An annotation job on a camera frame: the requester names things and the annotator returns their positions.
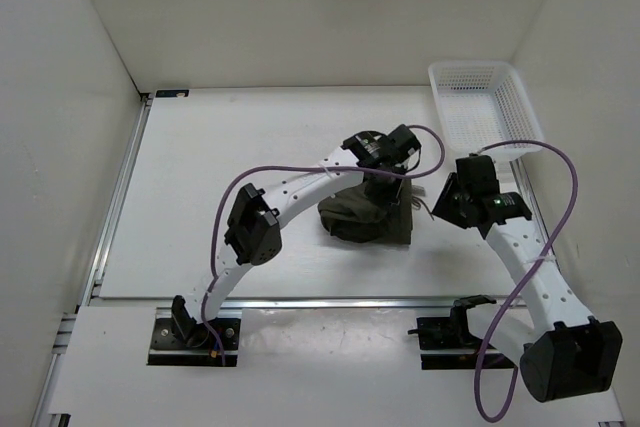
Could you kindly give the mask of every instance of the dark green cloth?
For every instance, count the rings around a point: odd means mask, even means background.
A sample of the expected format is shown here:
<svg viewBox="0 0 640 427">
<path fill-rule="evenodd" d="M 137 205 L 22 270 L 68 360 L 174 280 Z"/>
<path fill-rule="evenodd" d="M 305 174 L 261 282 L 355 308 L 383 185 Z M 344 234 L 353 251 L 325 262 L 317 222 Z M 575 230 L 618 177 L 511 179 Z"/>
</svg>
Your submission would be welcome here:
<svg viewBox="0 0 640 427">
<path fill-rule="evenodd" d="M 363 183 L 321 201 L 318 212 L 323 227 L 350 242 L 411 244 L 411 181 L 403 182 L 398 205 L 387 209 L 367 199 L 364 189 Z"/>
</svg>

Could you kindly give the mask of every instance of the white basket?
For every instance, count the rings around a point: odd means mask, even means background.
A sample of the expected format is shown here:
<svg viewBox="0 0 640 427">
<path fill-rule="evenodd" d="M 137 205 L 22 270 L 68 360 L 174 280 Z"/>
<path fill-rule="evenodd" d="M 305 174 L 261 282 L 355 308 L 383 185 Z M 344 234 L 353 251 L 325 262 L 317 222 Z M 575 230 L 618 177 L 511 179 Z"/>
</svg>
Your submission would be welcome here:
<svg viewBox="0 0 640 427">
<path fill-rule="evenodd" d="M 544 140 L 524 85 L 508 63 L 435 62 L 429 78 L 445 141 L 456 153 L 468 155 L 502 140 Z M 540 149 L 519 144 L 487 154 L 506 162 Z"/>
</svg>

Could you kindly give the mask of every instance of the white table surface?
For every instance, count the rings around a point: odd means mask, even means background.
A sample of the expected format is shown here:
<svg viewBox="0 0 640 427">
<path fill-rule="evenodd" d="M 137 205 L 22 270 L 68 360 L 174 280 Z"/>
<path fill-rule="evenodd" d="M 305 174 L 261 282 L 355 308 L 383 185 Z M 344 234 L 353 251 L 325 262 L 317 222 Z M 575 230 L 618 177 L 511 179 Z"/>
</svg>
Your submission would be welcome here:
<svg viewBox="0 0 640 427">
<path fill-rule="evenodd" d="M 422 371 L 411 310 L 245 310 L 235 368 L 147 366 L 155 309 L 79 312 L 51 413 L 70 427 L 485 427 L 473 372 Z M 497 412 L 510 371 L 486 371 Z M 540 404 L 518 384 L 508 427 L 622 420 L 613 392 Z"/>
<path fill-rule="evenodd" d="M 400 123 L 440 131 L 430 88 L 208 89 L 155 99 L 100 295 L 170 298 L 191 290 L 209 278 L 215 210 L 237 174 L 263 164 L 312 165 L 356 132 L 388 132 Z M 418 135 L 426 169 L 437 145 Z M 453 169 L 449 156 L 435 175 L 415 181 L 431 205 Z M 282 178 L 266 173 L 247 181 Z M 315 208 L 282 237 L 280 255 L 249 272 L 231 297 L 500 296 L 513 288 L 477 231 L 432 221 L 425 211 L 414 211 L 410 247 L 331 238 Z"/>
</svg>

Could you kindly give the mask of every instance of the white enclosure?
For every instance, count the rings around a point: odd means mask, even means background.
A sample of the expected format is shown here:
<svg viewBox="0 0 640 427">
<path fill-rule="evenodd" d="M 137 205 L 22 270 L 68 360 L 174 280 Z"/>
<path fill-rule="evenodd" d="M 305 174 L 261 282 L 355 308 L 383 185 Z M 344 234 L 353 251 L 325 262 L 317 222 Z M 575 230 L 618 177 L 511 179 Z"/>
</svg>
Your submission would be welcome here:
<svg viewBox="0 0 640 427">
<path fill-rule="evenodd" d="M 520 385 L 504 425 L 640 426 L 638 32 L 640 0 L 0 0 L 0 425 L 175 425 L 185 412 L 194 425 L 483 425 L 472 373 L 421 372 L 406 330 L 421 309 L 513 283 L 477 232 L 423 211 L 408 248 L 343 245 L 306 212 L 225 306 L 245 308 L 244 363 L 145 361 L 155 315 L 207 274 L 235 174 L 313 164 L 366 128 L 440 131 L 429 65 L 502 60 L 580 175 L 562 273 L 624 337 L 615 393 L 537 404 Z M 140 100 L 170 88 L 191 90 Z M 453 160 L 416 182 L 427 202 Z M 570 184 L 558 159 L 527 154 L 500 179 L 555 225 Z M 329 306 L 344 309 L 309 310 Z M 507 377 L 486 375 L 490 411 Z"/>
</svg>

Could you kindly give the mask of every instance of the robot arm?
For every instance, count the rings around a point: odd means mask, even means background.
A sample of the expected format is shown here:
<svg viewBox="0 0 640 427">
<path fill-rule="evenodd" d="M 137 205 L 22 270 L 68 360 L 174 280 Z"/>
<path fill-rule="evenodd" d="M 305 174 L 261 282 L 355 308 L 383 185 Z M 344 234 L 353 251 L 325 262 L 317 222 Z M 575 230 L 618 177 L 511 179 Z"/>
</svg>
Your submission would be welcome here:
<svg viewBox="0 0 640 427">
<path fill-rule="evenodd" d="M 265 189 L 256 189 L 253 184 L 242 187 L 216 258 L 219 277 L 209 293 L 204 318 L 200 306 L 210 289 L 210 278 L 203 279 L 184 297 L 174 299 L 174 333 L 186 341 L 196 324 L 214 319 L 242 277 L 280 252 L 281 230 L 307 208 L 362 182 L 367 183 L 365 194 L 370 198 L 394 192 L 397 195 L 400 188 L 401 180 L 330 168 L 357 167 L 405 174 L 409 158 L 420 148 L 404 125 L 389 135 L 361 132 L 319 162 L 324 169 L 320 173 L 294 176 Z M 458 159 L 456 167 L 433 214 L 462 228 L 477 228 L 518 283 L 542 247 L 531 212 L 519 194 L 500 192 L 490 157 Z M 615 324 L 598 322 L 550 259 L 544 261 L 521 295 L 533 329 L 507 315 L 498 324 L 492 344 L 520 366 L 533 397 L 542 402 L 607 390 L 622 344 Z M 484 296 L 456 301 L 451 318 L 461 338 L 468 342 L 485 337 L 496 315 L 491 303 L 495 301 Z"/>
<path fill-rule="evenodd" d="M 500 193 L 490 157 L 458 159 L 456 167 L 433 214 L 462 228 L 477 228 L 518 284 L 543 245 L 531 212 L 519 194 Z M 607 390 L 622 345 L 616 325 L 596 320 L 550 258 L 543 260 L 521 296 L 533 328 L 507 314 L 491 343 L 520 367 L 531 395 L 545 402 Z M 469 334 L 485 337 L 497 313 L 492 303 L 483 296 L 456 302 L 451 320 L 463 341 Z"/>
<path fill-rule="evenodd" d="M 367 184 L 365 195 L 372 201 L 397 200 L 402 180 L 372 172 L 405 174 L 410 157 L 420 149 L 420 142 L 405 125 L 388 135 L 360 132 L 320 161 L 315 166 L 322 169 L 319 173 L 297 175 L 264 189 L 253 184 L 242 187 L 227 221 L 224 245 L 216 258 L 218 279 L 209 292 L 205 318 L 200 307 L 210 289 L 210 276 L 185 296 L 174 298 L 174 331 L 187 341 L 196 324 L 214 319 L 242 277 L 280 252 L 281 230 L 309 207 L 363 181 Z"/>
<path fill-rule="evenodd" d="M 357 167 L 358 162 L 358 157 L 350 150 L 337 148 L 318 165 Z M 363 177 L 362 172 L 327 170 L 297 175 L 263 190 L 257 190 L 252 184 L 244 186 L 236 197 L 225 243 L 216 258 L 219 278 L 209 294 L 206 319 L 201 318 L 200 305 L 209 286 L 209 276 L 185 296 L 191 317 L 199 321 L 214 319 L 242 277 L 280 252 L 280 231 L 291 220 L 321 200 L 361 184 Z"/>
</svg>

